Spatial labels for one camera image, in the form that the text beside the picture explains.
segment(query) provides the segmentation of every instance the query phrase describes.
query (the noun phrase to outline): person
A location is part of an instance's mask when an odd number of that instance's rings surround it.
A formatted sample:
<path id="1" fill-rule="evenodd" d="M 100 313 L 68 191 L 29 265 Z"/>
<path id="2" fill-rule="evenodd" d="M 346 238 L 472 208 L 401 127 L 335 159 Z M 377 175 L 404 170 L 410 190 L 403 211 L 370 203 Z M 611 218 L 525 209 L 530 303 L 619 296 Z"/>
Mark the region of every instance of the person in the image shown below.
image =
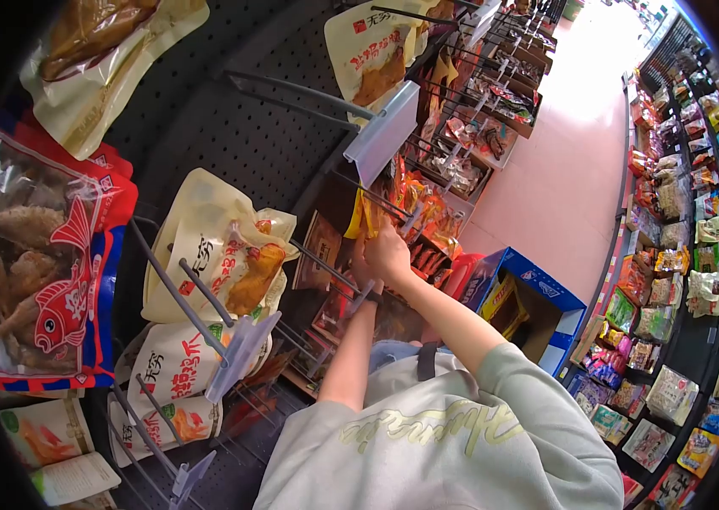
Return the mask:
<path id="1" fill-rule="evenodd" d="M 616 508 L 614 454 L 569 393 L 472 310 L 421 280 L 386 222 L 356 242 L 359 288 L 403 296 L 453 354 L 368 376 L 376 303 L 354 314 L 317 402 L 292 414 L 254 508 Z"/>

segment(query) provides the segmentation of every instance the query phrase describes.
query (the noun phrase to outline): supermarket aisle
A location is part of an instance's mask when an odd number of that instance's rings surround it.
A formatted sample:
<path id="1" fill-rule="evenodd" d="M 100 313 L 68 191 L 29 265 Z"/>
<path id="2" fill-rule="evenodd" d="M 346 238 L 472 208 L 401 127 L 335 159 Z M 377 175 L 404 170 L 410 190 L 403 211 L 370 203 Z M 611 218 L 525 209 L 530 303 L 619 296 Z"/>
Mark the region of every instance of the supermarket aisle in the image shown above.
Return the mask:
<path id="1" fill-rule="evenodd" d="M 461 235 L 466 252 L 513 247 L 591 301 L 614 233 L 626 150 L 620 76 L 636 64 L 641 28 L 629 6 L 598 0 L 574 22 L 561 18 L 535 130 L 487 185 Z"/>

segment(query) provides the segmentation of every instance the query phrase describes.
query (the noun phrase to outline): light green sweatshirt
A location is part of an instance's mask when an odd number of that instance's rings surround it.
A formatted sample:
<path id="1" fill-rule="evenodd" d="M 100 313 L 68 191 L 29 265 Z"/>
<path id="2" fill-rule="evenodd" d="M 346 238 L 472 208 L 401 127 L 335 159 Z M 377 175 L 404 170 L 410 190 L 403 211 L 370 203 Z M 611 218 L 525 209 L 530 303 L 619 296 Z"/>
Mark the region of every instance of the light green sweatshirt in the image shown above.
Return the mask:
<path id="1" fill-rule="evenodd" d="M 450 354 L 368 378 L 365 409 L 318 402 L 286 420 L 255 508 L 616 508 L 614 454 L 569 393 L 513 344 L 474 378 Z"/>

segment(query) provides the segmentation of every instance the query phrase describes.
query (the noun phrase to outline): cardboard box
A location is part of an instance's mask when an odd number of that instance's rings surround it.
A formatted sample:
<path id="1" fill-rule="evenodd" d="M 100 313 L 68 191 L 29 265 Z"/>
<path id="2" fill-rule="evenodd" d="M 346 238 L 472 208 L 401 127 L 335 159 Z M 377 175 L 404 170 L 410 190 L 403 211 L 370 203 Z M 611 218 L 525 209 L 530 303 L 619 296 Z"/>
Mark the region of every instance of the cardboard box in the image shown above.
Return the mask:
<path id="1" fill-rule="evenodd" d="M 496 54 L 496 51 L 498 51 L 499 48 L 501 48 L 501 49 L 502 49 L 503 51 L 505 51 L 506 53 L 510 53 L 510 52 L 512 52 L 513 46 L 512 46 L 511 44 L 507 43 L 507 42 L 501 42 L 501 44 L 499 44 L 498 46 L 494 47 L 493 50 L 490 51 L 490 54 L 487 55 L 487 57 L 491 59 L 491 58 Z M 524 48 L 521 48 L 521 47 L 515 48 L 515 54 L 513 54 L 513 56 L 515 56 L 518 60 L 526 60 L 526 61 L 529 62 L 530 64 L 535 64 L 535 65 L 538 65 L 538 67 L 540 67 L 540 68 L 542 68 L 542 69 L 545 69 L 545 66 L 542 65 L 542 64 L 540 64 L 540 63 L 538 62 L 538 57 L 536 57 L 536 56 L 534 56 L 534 55 L 531 55 L 531 54 L 530 54 L 528 51 L 526 51 Z M 497 78 L 497 77 L 498 77 L 498 70 L 495 69 L 495 72 L 496 72 L 496 74 L 495 74 L 494 77 Z M 509 72 L 510 72 L 509 70 L 506 70 L 506 71 L 505 71 L 505 77 L 504 77 L 503 79 L 507 79 L 506 76 L 509 74 Z M 538 87 L 541 86 L 540 79 L 543 79 L 543 75 L 542 75 L 540 78 L 538 78 L 538 79 L 539 79 L 538 82 L 534 82 L 534 81 L 533 81 L 532 79 L 530 79 L 528 76 L 523 76 L 523 75 L 521 75 L 521 74 L 519 74 L 519 73 L 513 73 L 512 77 L 510 78 L 510 81 L 511 81 L 511 82 L 512 82 L 512 81 L 521 82 L 521 83 L 523 83 L 524 85 L 526 85 L 527 87 L 530 87 L 530 88 L 532 88 L 532 89 L 534 89 L 534 90 L 538 90 Z"/>
<path id="2" fill-rule="evenodd" d="M 513 341 L 521 340 L 521 350 L 527 358 L 545 372 L 556 375 L 574 341 L 586 305 L 514 248 L 505 248 L 479 260 L 459 301 L 479 312 L 490 291 L 507 272 L 515 276 L 518 298 L 529 313 L 529 320 L 525 322 L 528 334 L 522 339 L 516 335 Z"/>
<path id="3" fill-rule="evenodd" d="M 507 53 L 512 52 L 514 47 L 512 42 L 508 41 L 502 41 L 499 46 Z M 519 60 L 526 60 L 530 64 L 537 65 L 539 68 L 544 69 L 544 74 L 549 74 L 549 68 L 552 66 L 552 59 L 550 57 L 546 55 L 539 56 L 537 53 L 529 51 L 529 48 L 523 44 L 515 48 L 514 55 Z"/>
<path id="4" fill-rule="evenodd" d="M 497 79 L 498 77 L 498 71 L 494 69 L 487 69 L 484 71 L 484 73 L 494 79 Z M 523 124 L 521 122 L 518 122 L 517 120 L 509 118 L 506 115 L 502 115 L 501 113 L 498 113 L 488 108 L 487 106 L 482 107 L 481 111 L 487 113 L 487 115 L 495 118 L 497 121 L 504 122 L 510 128 L 514 129 L 515 132 L 517 132 L 520 136 L 523 136 L 524 138 L 529 138 L 530 136 L 532 136 L 532 130 L 535 129 L 535 122 L 538 121 L 538 112 L 540 112 L 541 110 L 541 103 L 544 100 L 544 96 L 542 94 L 539 94 L 538 91 L 536 91 L 532 87 L 528 87 L 527 85 L 521 82 L 517 82 L 513 79 L 510 79 L 510 82 L 507 84 L 507 88 L 528 98 L 538 96 L 538 103 L 535 105 L 534 111 L 530 112 L 535 117 L 532 120 L 531 124 Z M 470 98 L 464 98 L 464 100 L 470 105 L 476 104 L 476 101 L 473 101 Z"/>
<path id="5" fill-rule="evenodd" d="M 551 35 L 544 33 L 543 30 L 538 30 L 538 32 L 541 35 L 543 35 L 544 37 L 546 37 L 547 39 L 549 39 L 552 43 L 554 43 L 555 49 L 544 51 L 544 45 L 542 42 L 539 42 L 538 39 L 536 39 L 535 37 L 533 37 L 530 34 L 523 34 L 521 36 L 521 38 L 525 43 L 524 46 L 526 46 L 526 43 L 529 43 L 529 47 L 527 48 L 527 51 L 529 51 L 533 55 L 546 55 L 547 53 L 555 53 L 555 51 L 558 49 L 558 39 L 556 39 L 555 37 L 552 37 Z"/>
<path id="6" fill-rule="evenodd" d="M 589 319 L 589 322 L 586 323 L 586 327 L 583 328 L 583 333 L 580 334 L 580 341 L 577 343 L 577 347 L 575 347 L 572 354 L 569 355 L 570 362 L 580 365 L 580 362 L 583 361 L 583 357 L 589 352 L 589 348 L 598 340 L 600 331 L 603 328 L 603 321 L 605 320 L 606 317 L 602 315 L 593 315 L 592 318 Z"/>

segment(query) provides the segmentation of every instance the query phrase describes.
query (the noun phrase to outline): red packaging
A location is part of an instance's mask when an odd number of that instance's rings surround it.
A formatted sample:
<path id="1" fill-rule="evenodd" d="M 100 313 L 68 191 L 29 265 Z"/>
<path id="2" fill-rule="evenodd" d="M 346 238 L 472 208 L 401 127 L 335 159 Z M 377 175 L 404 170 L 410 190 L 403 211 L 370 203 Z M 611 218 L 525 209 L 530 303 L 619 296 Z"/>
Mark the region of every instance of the red packaging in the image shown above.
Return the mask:
<path id="1" fill-rule="evenodd" d="M 113 383 L 110 312 L 130 163 L 72 158 L 44 131 L 0 130 L 0 390 Z"/>
<path id="2" fill-rule="evenodd" d="M 651 272 L 646 272 L 634 261 L 633 255 L 623 259 L 620 266 L 620 279 L 617 286 L 629 300 L 637 306 L 643 306 L 651 293 Z"/>

